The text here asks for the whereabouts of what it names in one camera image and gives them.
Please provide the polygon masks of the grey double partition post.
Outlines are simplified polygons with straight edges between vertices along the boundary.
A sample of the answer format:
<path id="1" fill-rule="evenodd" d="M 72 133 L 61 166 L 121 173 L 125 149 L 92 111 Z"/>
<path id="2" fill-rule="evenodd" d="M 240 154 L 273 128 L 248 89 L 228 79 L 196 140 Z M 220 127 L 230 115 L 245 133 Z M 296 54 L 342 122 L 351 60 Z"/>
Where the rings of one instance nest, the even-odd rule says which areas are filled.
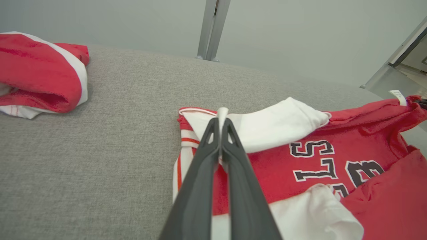
<path id="1" fill-rule="evenodd" d="M 220 62 L 216 57 L 231 0 L 206 0 L 197 59 Z"/>

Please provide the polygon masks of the red white lettered jersey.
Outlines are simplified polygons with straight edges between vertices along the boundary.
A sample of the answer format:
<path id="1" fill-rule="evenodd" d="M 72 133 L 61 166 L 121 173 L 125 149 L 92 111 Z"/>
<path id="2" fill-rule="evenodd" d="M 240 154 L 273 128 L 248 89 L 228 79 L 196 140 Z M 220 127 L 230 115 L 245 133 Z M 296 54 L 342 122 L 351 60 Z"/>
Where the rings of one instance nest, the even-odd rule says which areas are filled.
<path id="1" fill-rule="evenodd" d="M 233 122 L 283 240 L 427 240 L 427 160 L 401 132 L 418 96 L 319 111 L 291 97 L 248 114 L 184 107 L 172 199 L 212 118 Z"/>

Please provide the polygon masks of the grey slanted partition post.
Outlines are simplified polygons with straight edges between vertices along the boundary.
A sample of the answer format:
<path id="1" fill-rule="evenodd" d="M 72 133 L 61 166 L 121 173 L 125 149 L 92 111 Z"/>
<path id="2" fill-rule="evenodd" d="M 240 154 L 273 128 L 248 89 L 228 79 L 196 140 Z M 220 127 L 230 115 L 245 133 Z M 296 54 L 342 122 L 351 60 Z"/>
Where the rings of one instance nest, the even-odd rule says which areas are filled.
<path id="1" fill-rule="evenodd" d="M 419 95 L 427 99 L 427 17 L 360 88 L 383 99 L 391 98 L 390 91 L 394 90 L 405 97 Z"/>

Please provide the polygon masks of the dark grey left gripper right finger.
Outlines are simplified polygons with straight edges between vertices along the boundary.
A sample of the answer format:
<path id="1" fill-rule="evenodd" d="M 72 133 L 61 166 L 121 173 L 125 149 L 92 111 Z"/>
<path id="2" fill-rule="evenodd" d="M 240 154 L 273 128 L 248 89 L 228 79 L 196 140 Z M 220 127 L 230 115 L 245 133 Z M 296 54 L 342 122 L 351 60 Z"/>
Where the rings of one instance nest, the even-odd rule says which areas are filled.
<path id="1" fill-rule="evenodd" d="M 283 240 L 232 120 L 222 129 L 229 183 L 231 240 Z"/>

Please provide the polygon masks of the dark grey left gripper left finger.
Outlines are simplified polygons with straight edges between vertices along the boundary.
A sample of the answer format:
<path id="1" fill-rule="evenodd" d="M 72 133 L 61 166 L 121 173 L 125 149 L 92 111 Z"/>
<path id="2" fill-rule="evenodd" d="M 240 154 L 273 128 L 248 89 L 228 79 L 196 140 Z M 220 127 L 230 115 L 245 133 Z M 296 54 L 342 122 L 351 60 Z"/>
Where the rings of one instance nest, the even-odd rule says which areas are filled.
<path id="1" fill-rule="evenodd" d="M 212 184 L 219 163 L 219 120 L 212 118 L 193 157 L 159 240 L 210 240 Z"/>

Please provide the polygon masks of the red white shorts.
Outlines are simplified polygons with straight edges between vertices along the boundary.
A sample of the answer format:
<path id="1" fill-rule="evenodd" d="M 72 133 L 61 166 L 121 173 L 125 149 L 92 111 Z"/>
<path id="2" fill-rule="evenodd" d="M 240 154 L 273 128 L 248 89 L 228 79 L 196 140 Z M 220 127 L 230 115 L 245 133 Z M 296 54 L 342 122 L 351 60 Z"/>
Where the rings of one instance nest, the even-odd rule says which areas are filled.
<path id="1" fill-rule="evenodd" d="M 89 61 L 85 45 L 0 33 L 0 112 L 33 119 L 74 110 L 88 99 Z"/>

